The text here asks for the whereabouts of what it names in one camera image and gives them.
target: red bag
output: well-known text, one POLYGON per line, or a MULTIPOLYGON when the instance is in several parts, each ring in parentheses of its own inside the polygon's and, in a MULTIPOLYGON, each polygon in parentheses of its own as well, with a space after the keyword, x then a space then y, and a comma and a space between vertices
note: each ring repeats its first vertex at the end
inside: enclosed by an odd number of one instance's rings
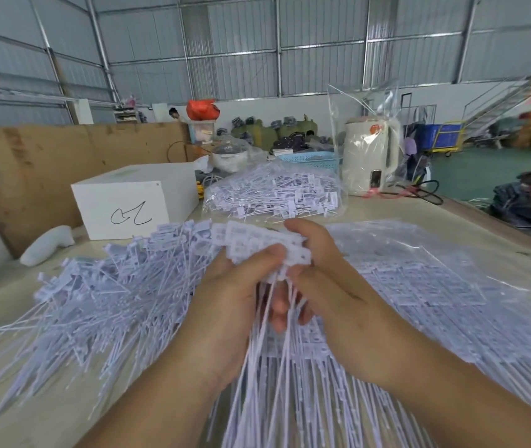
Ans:
POLYGON ((220 109, 214 105, 215 99, 190 100, 187 103, 187 115, 194 121, 211 121, 220 116, 220 109))

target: corrugated metal wall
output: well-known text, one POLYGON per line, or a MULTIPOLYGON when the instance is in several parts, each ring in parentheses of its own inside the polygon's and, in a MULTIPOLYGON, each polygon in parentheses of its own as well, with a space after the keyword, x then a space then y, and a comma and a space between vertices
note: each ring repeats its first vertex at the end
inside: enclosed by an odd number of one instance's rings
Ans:
MULTIPOLYGON (((86 0, 32 1, 62 89, 111 100, 86 0)), ((531 76, 531 0, 93 1, 119 92, 145 104, 531 76)), ((0 86, 60 95, 30 0, 0 6, 0 86)), ((58 101, 0 95, 0 125, 23 120, 70 122, 58 101)))
POLYGON ((531 76, 531 0, 95 3, 119 89, 144 103, 531 76))
MULTIPOLYGON (((64 93, 110 101, 85 0, 0 0, 0 88, 62 95, 34 7, 64 93)), ((60 99, 0 94, 0 126, 71 122, 60 99)))

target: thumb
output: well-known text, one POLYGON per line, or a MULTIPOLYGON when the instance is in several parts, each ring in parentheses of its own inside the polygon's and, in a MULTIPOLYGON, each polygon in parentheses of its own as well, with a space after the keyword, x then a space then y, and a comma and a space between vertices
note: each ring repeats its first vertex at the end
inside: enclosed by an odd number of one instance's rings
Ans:
POLYGON ((314 312, 325 319, 338 316, 351 300, 332 279, 314 266, 292 266, 288 277, 309 301, 314 312))
POLYGON ((235 286, 243 288, 254 286, 275 271, 285 257, 286 248, 283 245, 270 245, 232 269, 230 279, 235 286))

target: hand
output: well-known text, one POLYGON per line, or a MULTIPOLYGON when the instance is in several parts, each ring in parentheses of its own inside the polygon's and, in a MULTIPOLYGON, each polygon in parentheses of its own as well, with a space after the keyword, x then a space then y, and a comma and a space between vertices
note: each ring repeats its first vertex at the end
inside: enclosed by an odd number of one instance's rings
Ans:
POLYGON ((322 317, 336 360, 360 380, 389 388, 395 378, 408 373, 403 369, 413 343, 428 339, 353 269, 323 226, 298 218, 284 225, 307 238, 313 265, 294 266, 288 275, 322 317))
POLYGON ((284 246, 271 245, 235 266, 222 250, 195 290, 173 343, 183 355, 193 355, 196 368, 214 381, 217 392, 238 376, 245 359, 255 319, 256 286, 282 264, 285 255, 284 246))

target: table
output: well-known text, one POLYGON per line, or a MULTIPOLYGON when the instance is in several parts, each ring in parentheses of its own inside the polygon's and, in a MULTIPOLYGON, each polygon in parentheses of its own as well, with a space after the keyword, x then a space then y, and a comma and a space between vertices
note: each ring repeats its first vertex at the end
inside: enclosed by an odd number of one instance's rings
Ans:
MULTIPOLYGON (((437 207, 422 200, 362 199, 350 197, 346 212, 332 220, 355 222, 394 218, 413 223, 436 233, 445 240, 473 247, 484 269, 494 278, 531 290, 531 237, 492 219, 461 203, 447 200, 437 207)), ((198 207, 191 218, 198 220, 198 207)), ((320 222, 330 220, 321 218, 320 222)), ((14 321, 32 306, 32 294, 38 289, 39 272, 57 274, 66 257, 102 257, 102 246, 108 242, 125 244, 128 240, 88 240, 83 229, 75 230, 77 243, 61 250, 50 260, 25 268, 17 262, 0 271, 0 325, 14 321)), ((95 420, 88 420, 95 403, 100 382, 91 371, 76 380, 65 391, 69 375, 59 371, 38 395, 24 406, 11 406, 0 416, 0 446, 23 448, 70 448, 90 429, 95 420)), ((0 384, 0 399, 9 381, 0 384)), ((113 403, 123 391, 116 383, 111 396, 113 403)))

